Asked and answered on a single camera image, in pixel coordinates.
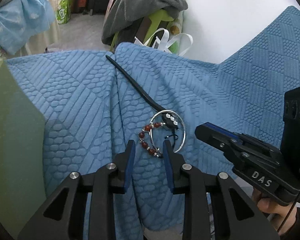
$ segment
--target green panel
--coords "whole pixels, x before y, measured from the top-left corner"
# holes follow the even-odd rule
[[[0,60],[0,222],[17,238],[45,200],[44,117]]]

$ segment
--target red beaded bracelet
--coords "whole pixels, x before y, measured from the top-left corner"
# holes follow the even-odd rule
[[[145,137],[145,132],[150,133],[151,129],[153,129],[153,128],[159,128],[159,127],[161,127],[163,125],[165,125],[164,122],[155,122],[155,123],[151,122],[150,124],[147,124],[142,129],[141,133],[139,133],[139,139],[140,139],[141,146],[143,147],[143,149],[146,149],[150,155],[155,155],[155,156],[159,157],[159,153],[157,152],[157,149],[150,148],[149,145],[148,145],[148,143],[143,140],[144,137]]]

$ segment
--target chair leg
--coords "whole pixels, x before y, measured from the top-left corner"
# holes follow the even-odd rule
[[[152,18],[150,18],[150,20],[151,20],[151,25],[150,25],[150,27],[147,31],[147,34],[146,34],[146,37],[145,37],[143,43],[145,43],[155,33],[155,31],[158,29],[159,24],[161,22],[161,17],[152,17]]]
[[[114,45],[115,45],[115,42],[117,41],[118,39],[118,33],[116,33],[112,39],[112,43],[111,43],[111,47],[110,47],[110,51],[113,52],[114,50]]]

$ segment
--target white wall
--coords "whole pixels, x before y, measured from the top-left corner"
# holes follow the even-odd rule
[[[187,0],[182,32],[194,38],[185,57],[220,63],[247,44],[295,0]]]

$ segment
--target gray blanket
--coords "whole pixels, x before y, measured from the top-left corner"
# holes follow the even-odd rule
[[[159,9],[177,18],[179,12],[187,8],[185,0],[116,0],[103,25],[102,42],[110,45],[115,33]]]

